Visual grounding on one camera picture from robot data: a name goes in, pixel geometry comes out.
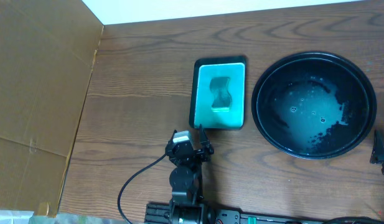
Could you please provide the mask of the green yellow scrub sponge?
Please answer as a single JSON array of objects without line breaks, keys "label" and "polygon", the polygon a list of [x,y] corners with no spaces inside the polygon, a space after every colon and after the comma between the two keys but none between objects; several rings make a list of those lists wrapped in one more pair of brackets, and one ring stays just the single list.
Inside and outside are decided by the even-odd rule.
[{"label": "green yellow scrub sponge", "polygon": [[228,111],[232,105],[232,96],[228,90],[228,77],[215,77],[210,82],[210,92],[213,95],[211,108],[213,111]]}]

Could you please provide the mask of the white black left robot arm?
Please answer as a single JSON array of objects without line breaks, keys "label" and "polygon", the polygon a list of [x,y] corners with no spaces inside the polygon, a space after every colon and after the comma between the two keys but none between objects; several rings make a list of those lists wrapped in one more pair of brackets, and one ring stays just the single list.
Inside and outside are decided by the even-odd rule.
[{"label": "white black left robot arm", "polygon": [[166,156],[176,166],[169,176],[172,198],[169,202],[171,224],[214,224],[215,212],[204,202],[202,164],[211,161],[214,148],[202,126],[201,148],[194,149],[189,131],[174,131],[165,148]]}]

